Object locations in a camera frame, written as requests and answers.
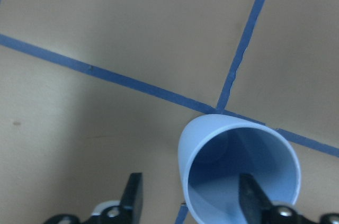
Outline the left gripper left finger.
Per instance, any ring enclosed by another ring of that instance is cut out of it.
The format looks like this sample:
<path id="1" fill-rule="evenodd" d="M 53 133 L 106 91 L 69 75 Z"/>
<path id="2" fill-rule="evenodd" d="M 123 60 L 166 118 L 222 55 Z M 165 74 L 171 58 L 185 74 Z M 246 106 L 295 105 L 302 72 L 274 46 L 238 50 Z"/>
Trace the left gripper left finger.
<path id="1" fill-rule="evenodd" d="M 143 208 L 143 175 L 131 173 L 119 204 L 118 223 L 140 223 Z"/>

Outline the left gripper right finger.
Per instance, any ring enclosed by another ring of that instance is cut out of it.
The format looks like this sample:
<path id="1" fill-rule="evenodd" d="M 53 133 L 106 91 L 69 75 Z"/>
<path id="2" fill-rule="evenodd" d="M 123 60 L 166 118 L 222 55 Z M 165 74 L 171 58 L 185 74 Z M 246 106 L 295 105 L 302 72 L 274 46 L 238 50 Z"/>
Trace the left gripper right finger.
<path id="1" fill-rule="evenodd" d="M 239 175 L 238 201 L 247 223 L 268 223 L 273 204 L 251 174 Z"/>

